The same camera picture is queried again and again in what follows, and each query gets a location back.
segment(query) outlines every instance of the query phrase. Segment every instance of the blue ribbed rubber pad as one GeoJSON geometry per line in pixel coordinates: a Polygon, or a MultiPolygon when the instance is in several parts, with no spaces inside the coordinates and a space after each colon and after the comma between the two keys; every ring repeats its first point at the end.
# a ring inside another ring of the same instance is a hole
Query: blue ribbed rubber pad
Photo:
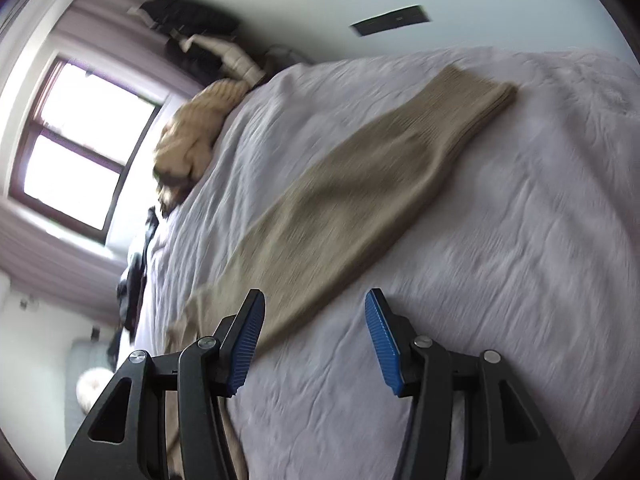
{"type": "Polygon", "coordinates": [[[264,296],[258,294],[251,310],[238,335],[236,344],[231,351],[229,377],[226,386],[232,395],[244,384],[249,372],[249,365],[254,358],[255,346],[264,322],[264,296]]]}
{"type": "Polygon", "coordinates": [[[365,297],[364,314],[385,383],[396,395],[399,395],[404,387],[400,374],[400,351],[372,291],[369,291],[365,297]]]}

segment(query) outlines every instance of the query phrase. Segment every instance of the bed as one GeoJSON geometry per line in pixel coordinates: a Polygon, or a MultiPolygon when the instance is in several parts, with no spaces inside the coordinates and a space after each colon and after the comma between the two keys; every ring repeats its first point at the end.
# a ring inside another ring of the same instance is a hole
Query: bed
{"type": "MultiPolygon", "coordinates": [[[[638,412],[640,78],[602,52],[455,48],[279,74],[229,115],[206,175],[158,228],[133,347],[161,354],[181,306],[286,187],[449,63],[516,83],[516,103],[382,259],[252,365],[228,403],[252,479],[392,477],[410,402],[380,373],[372,287],[447,349],[504,355],[578,480],[638,412]]],[[[462,420],[457,403],[447,479],[462,420]]]]}

